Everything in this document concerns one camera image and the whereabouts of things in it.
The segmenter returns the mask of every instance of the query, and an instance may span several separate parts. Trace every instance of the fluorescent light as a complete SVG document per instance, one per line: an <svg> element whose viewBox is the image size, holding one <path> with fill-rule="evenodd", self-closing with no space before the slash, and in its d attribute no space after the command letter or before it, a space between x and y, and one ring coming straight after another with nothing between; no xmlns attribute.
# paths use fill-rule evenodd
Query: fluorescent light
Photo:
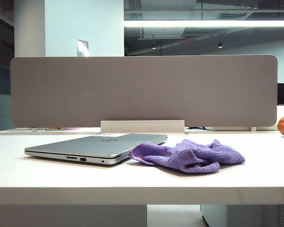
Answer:
<svg viewBox="0 0 284 227"><path fill-rule="evenodd" d="M284 20L126 20L124 27L284 27Z"/></svg>

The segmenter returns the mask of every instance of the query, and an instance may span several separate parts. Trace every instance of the ceiling pipe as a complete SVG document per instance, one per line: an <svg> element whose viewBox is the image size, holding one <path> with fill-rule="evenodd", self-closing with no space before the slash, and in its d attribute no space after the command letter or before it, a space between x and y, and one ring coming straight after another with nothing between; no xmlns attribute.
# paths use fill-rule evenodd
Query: ceiling pipe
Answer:
<svg viewBox="0 0 284 227"><path fill-rule="evenodd" d="M138 40L162 40L162 39L184 39L184 36L163 36L163 37L156 37L156 38L152 38L152 37L145 37L146 35L144 35L143 38L138 38Z"/></svg>
<svg viewBox="0 0 284 227"><path fill-rule="evenodd" d="M179 36L179 35L184 35L184 36L197 36L197 35L206 35L206 34L144 34L143 36L155 36L155 39L161 39L164 36ZM140 35L131 35L131 34L125 34L126 37L140 37Z"/></svg>
<svg viewBox="0 0 284 227"><path fill-rule="evenodd" d="M284 13L284 9L125 9L124 13L225 13L227 11L235 13Z"/></svg>

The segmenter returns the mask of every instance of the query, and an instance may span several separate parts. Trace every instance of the laptop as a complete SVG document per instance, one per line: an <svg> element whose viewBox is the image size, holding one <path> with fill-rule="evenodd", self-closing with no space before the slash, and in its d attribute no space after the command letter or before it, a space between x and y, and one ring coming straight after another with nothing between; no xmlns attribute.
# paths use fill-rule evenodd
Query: laptop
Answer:
<svg viewBox="0 0 284 227"><path fill-rule="evenodd" d="M160 144L167 135L106 133L25 148L25 154L36 157L112 165L128 158L135 146L149 142Z"/></svg>

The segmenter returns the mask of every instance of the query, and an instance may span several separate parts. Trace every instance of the white desk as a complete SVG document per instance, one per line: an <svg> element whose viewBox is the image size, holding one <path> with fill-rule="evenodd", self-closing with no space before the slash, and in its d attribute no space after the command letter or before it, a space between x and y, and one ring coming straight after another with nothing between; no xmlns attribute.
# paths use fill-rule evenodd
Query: white desk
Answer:
<svg viewBox="0 0 284 227"><path fill-rule="evenodd" d="M240 152L246 163L188 175L126 160L106 167L28 157L24 148L88 136L0 135L0 205L4 204L284 204L284 137L277 131L195 131L170 135Z"/></svg>

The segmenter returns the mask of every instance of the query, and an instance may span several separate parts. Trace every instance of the wall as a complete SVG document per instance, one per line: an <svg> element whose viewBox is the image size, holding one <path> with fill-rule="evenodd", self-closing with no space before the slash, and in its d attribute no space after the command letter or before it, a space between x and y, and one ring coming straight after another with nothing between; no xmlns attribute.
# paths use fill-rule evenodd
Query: wall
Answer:
<svg viewBox="0 0 284 227"><path fill-rule="evenodd" d="M11 120L11 99L9 95L0 94L0 130L13 129Z"/></svg>
<svg viewBox="0 0 284 227"><path fill-rule="evenodd" d="M278 82L284 83L284 40L219 50L206 54L272 54L278 59Z"/></svg>
<svg viewBox="0 0 284 227"><path fill-rule="evenodd" d="M46 56L77 56L77 40L90 56L124 56L123 1L45 0Z"/></svg>
<svg viewBox="0 0 284 227"><path fill-rule="evenodd" d="M0 130L12 128L9 70L0 68Z"/></svg>
<svg viewBox="0 0 284 227"><path fill-rule="evenodd" d="M0 94L10 95L9 70L0 68Z"/></svg>
<svg viewBox="0 0 284 227"><path fill-rule="evenodd" d="M44 0L15 0L15 57L45 56Z"/></svg>

